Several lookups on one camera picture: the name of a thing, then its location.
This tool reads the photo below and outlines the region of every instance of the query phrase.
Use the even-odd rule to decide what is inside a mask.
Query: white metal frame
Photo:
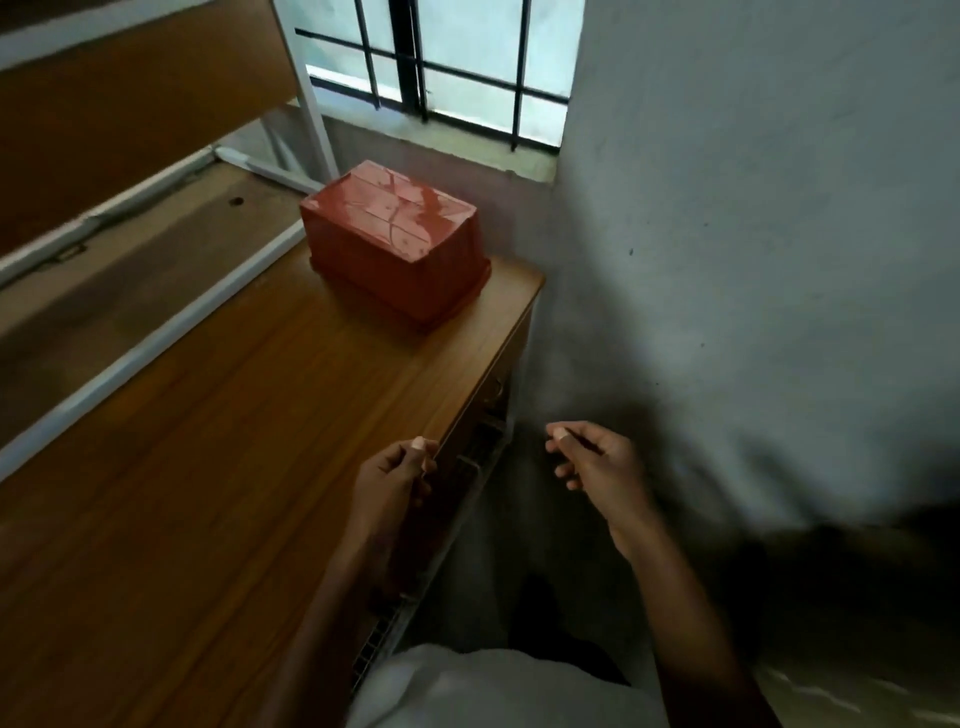
[[[18,28],[0,37],[0,71],[209,2],[212,0],[115,0]]]
[[[248,172],[253,172],[255,175],[278,182],[285,187],[299,190],[305,195],[312,195],[324,188],[324,186],[316,180],[296,175],[293,172],[280,169],[260,159],[254,159],[250,155],[238,152],[231,147],[217,144],[213,147],[213,154],[216,155],[220,161],[225,161],[235,167],[240,167],[240,169],[246,169]]]
[[[247,258],[166,324],[91,379],[0,449],[0,482],[59,437],[131,377],[176,344],[303,238],[297,222]]]
[[[0,286],[22,276],[45,260],[88,238],[110,220],[122,217],[147,200],[172,189],[181,180],[216,161],[212,147],[203,147],[140,184],[88,210],[65,225],[41,235],[8,255],[0,257]]]
[[[91,12],[80,12],[3,36],[0,69],[56,53],[70,45],[126,30],[170,12],[201,5],[210,0],[121,0]],[[310,135],[317,162],[330,182],[340,177],[324,119],[317,106],[313,85],[306,73],[287,14],[286,0],[272,0],[277,25],[283,35],[287,56],[297,77],[300,108]],[[14,39],[14,44],[6,41]],[[173,188],[188,175],[220,159],[273,182],[312,194],[323,188],[315,180],[301,177],[272,164],[253,159],[235,149],[210,145],[182,159],[148,180],[94,207],[75,220],[41,236],[34,242],[0,258],[0,286],[27,273],[65,248],[88,238],[118,215],[143,205]],[[179,341],[184,334],[263,273],[303,238],[303,223],[297,222],[249,257],[198,299],[163,326],[130,349],[77,392],[54,407],[37,422],[0,449],[0,482],[49,445],[84,414],[113,394],[137,372]]]
[[[340,170],[337,167],[337,160],[333,156],[330,137],[326,134],[324,117],[320,113],[320,106],[317,104],[313,84],[310,83],[310,77],[306,71],[306,61],[303,59],[297,42],[297,35],[294,33],[294,24],[288,12],[288,3],[289,0],[272,0],[276,25],[283,35],[287,57],[290,59],[290,65],[297,77],[297,99],[300,101],[300,108],[303,111],[303,120],[306,122],[310,145],[313,147],[317,162],[321,167],[322,182],[330,183],[339,179]]]

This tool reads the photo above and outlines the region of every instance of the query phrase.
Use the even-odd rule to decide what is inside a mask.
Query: person's right hand
[[[623,435],[588,422],[550,423],[546,433],[550,437],[547,452],[560,452],[567,459],[554,474],[566,480],[570,490],[583,489],[607,519],[613,544],[629,559],[631,537],[656,519],[633,444]]]

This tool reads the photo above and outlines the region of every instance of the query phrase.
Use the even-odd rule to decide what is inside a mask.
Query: red plastic box
[[[420,328],[490,277],[476,207],[365,161],[300,203],[310,263],[364,288]]]

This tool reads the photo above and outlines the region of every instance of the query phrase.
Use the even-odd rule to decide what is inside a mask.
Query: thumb
[[[405,478],[415,478],[423,472],[423,461],[426,459],[426,442],[422,437],[415,437],[410,447],[403,454],[403,460],[397,470]]]
[[[560,452],[566,455],[566,459],[573,463],[573,467],[578,471],[587,464],[593,456],[587,448],[580,444],[566,427],[557,427],[553,431],[553,440],[560,448]]]

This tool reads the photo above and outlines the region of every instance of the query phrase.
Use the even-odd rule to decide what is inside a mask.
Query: desk surface
[[[429,335],[300,243],[0,484],[0,723],[232,725],[323,574],[357,465],[443,439],[542,275]]]

